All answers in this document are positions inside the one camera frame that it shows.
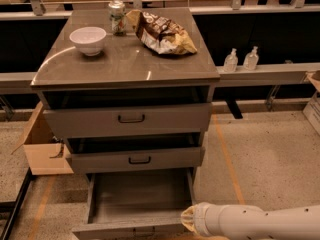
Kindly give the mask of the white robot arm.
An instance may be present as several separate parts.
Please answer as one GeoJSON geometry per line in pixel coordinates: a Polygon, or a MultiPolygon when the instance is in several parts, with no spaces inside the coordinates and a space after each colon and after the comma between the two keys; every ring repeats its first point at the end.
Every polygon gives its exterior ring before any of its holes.
{"type": "Polygon", "coordinates": [[[264,211],[250,205],[199,203],[181,214],[181,223],[203,237],[229,240],[320,240],[320,206],[264,211]]]}

